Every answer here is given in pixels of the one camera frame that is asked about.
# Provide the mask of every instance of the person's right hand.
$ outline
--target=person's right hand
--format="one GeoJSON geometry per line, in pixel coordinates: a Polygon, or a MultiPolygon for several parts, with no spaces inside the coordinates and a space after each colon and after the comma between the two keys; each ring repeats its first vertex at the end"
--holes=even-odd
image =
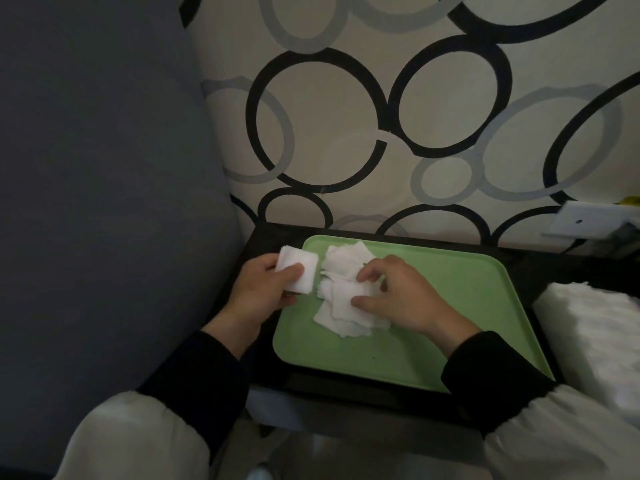
{"type": "Polygon", "coordinates": [[[377,296],[355,296],[351,304],[365,312],[430,338],[447,357],[480,329],[458,313],[416,268],[389,255],[373,259],[358,273],[359,282],[375,282],[384,275],[377,296]]]}

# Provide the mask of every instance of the hand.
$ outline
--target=hand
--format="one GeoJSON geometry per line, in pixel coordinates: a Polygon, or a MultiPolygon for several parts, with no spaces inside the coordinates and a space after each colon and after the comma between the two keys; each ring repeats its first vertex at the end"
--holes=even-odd
{"type": "Polygon", "coordinates": [[[305,271],[294,264],[277,273],[278,255],[265,254],[244,263],[227,305],[203,327],[229,351],[240,358],[260,333],[260,326],[274,311],[296,303],[294,295],[283,295],[289,283],[305,271]]]}
{"type": "Polygon", "coordinates": [[[446,357],[480,329],[459,314],[416,268],[398,256],[373,259],[358,273],[359,282],[384,275],[378,296],[356,296],[351,304],[365,312],[426,335],[446,357]]]}

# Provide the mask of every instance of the wallpaper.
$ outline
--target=wallpaper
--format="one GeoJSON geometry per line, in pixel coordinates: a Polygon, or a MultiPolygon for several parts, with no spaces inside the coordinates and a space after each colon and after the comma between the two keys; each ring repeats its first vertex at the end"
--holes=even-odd
{"type": "Polygon", "coordinates": [[[543,233],[567,200],[640,194],[639,10],[191,3],[214,151],[245,237],[265,219],[588,252],[543,233]]]}

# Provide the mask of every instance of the gray wall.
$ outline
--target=gray wall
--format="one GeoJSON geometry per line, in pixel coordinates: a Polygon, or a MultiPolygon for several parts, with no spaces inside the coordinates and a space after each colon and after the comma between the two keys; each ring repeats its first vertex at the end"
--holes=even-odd
{"type": "Polygon", "coordinates": [[[199,79],[175,0],[3,2],[0,465],[205,319],[242,242],[199,79]]]}

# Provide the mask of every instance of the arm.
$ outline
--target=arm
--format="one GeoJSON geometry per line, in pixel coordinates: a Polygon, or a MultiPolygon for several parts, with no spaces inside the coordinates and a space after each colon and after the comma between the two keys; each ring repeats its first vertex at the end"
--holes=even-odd
{"type": "Polygon", "coordinates": [[[375,259],[358,281],[385,281],[352,305],[427,336],[447,357],[442,382],[485,436],[503,478],[633,478],[640,432],[600,404],[560,386],[492,331],[481,331],[396,256],[375,259]]]}
{"type": "Polygon", "coordinates": [[[67,446],[56,478],[205,479],[209,462],[244,408],[248,379],[238,359],[304,268],[274,272],[277,254],[243,266],[227,306],[197,331],[136,392],[96,407],[67,446]]]}

